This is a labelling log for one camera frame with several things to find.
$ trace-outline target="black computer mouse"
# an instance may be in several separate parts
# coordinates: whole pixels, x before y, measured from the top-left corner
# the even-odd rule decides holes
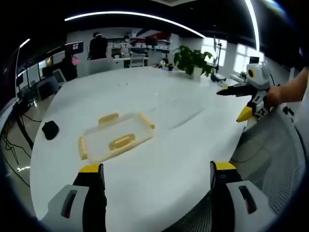
[[[59,127],[54,121],[45,122],[42,127],[42,131],[45,134],[47,140],[52,140],[56,137],[59,132]]]

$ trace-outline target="desk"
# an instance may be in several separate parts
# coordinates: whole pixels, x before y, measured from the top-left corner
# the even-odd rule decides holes
[[[156,129],[151,140],[104,162],[107,231],[162,231],[206,195],[210,161],[230,160],[246,125],[236,118],[250,97],[218,96],[220,87],[210,78],[194,82],[177,76],[140,67],[63,85],[44,116],[32,151],[30,186],[38,219],[47,213],[48,202],[88,164],[79,158],[79,136],[114,112],[143,112]],[[48,141],[41,129],[50,120],[60,131]]]
[[[131,57],[124,57],[124,58],[114,58],[114,62],[131,60]]]
[[[131,57],[115,58],[113,69],[123,69],[125,67],[125,61],[128,60],[131,60]]]

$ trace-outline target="human hand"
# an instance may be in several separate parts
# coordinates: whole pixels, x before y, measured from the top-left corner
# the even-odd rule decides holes
[[[281,93],[278,86],[271,86],[266,95],[265,104],[267,107],[276,107],[280,105],[281,102]]]

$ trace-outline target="transparent plastic lid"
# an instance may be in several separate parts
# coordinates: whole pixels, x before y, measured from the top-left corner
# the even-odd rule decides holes
[[[80,156],[90,163],[106,161],[151,139],[154,128],[141,113],[105,116],[80,137]]]

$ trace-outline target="green plant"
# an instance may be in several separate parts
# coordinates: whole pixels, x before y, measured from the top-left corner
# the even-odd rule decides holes
[[[241,72],[241,73],[239,74],[239,77],[242,78],[242,79],[244,79],[244,80],[246,80],[246,78],[247,78],[246,72]]]
[[[205,61],[205,57],[212,57],[212,54],[209,52],[201,53],[201,50],[192,51],[187,46],[181,45],[176,50],[179,52],[175,53],[174,56],[174,64],[178,67],[178,69],[185,71],[187,74],[191,75],[194,67],[202,68],[202,74],[206,73],[208,76],[212,68]]]

